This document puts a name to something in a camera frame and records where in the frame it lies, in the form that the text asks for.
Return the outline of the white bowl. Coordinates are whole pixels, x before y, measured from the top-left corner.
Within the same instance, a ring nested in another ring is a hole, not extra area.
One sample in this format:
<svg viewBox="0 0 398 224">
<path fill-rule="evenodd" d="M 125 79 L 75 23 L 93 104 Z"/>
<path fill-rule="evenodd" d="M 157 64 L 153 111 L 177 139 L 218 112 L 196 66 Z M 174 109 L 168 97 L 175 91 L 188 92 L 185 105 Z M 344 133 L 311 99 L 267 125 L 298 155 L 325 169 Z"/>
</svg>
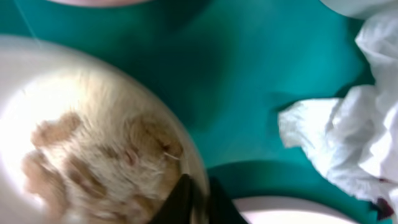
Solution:
<svg viewBox="0 0 398 224">
<path fill-rule="evenodd" d="M 1 222 L 46 223 L 44 204 L 25 190 L 22 158 L 31 135 L 67 113 L 110 125 L 139 114 L 162 120 L 178 137 L 182 174 L 195 181 L 197 223 L 207 223 L 208 179 L 195 145 L 176 116 L 124 72 L 83 53 L 27 37 L 1 37 Z"/>
</svg>

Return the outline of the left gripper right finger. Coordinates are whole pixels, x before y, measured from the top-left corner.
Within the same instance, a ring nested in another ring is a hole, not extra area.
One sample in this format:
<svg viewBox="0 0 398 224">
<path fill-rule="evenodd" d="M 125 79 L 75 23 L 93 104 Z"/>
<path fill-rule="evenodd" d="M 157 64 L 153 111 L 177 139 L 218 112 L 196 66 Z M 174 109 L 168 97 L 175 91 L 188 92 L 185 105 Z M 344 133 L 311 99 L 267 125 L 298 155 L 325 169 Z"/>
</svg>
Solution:
<svg viewBox="0 0 398 224">
<path fill-rule="evenodd" d="M 210 178 L 209 224 L 248 224 L 215 177 Z"/>
</svg>

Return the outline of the peanut food scraps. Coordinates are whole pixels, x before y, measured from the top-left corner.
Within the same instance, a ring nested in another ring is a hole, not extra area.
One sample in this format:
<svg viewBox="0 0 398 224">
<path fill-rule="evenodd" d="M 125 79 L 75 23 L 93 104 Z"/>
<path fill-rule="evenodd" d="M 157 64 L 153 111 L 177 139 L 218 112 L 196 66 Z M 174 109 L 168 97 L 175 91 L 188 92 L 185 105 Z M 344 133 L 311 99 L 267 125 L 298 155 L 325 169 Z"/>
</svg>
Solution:
<svg viewBox="0 0 398 224">
<path fill-rule="evenodd" d="M 46 223 L 148 223 L 182 171 L 183 147 L 151 114 L 110 125 L 76 113 L 45 121 L 21 161 L 25 190 L 44 204 Z"/>
</svg>

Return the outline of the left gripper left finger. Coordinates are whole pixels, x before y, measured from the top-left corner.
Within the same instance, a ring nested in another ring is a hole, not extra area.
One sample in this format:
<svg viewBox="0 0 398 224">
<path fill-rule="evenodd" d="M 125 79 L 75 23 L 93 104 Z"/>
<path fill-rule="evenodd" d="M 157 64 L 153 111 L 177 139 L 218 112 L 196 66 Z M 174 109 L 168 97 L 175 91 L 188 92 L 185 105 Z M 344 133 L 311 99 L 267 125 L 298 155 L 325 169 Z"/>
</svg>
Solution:
<svg viewBox="0 0 398 224">
<path fill-rule="evenodd" d="M 148 224 L 197 223 L 198 188 L 193 178 L 183 174 L 159 211 Z"/>
</svg>

